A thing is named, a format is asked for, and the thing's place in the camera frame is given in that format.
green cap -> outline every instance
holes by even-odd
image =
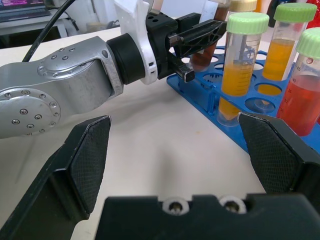
[[[307,23],[314,19],[317,6],[311,3],[285,3],[275,10],[274,19],[284,23]]]
[[[259,12],[238,12],[229,16],[226,30],[232,34],[263,34],[268,29],[269,16]]]
[[[320,27],[305,30],[296,46],[296,51],[308,58],[320,59]]]

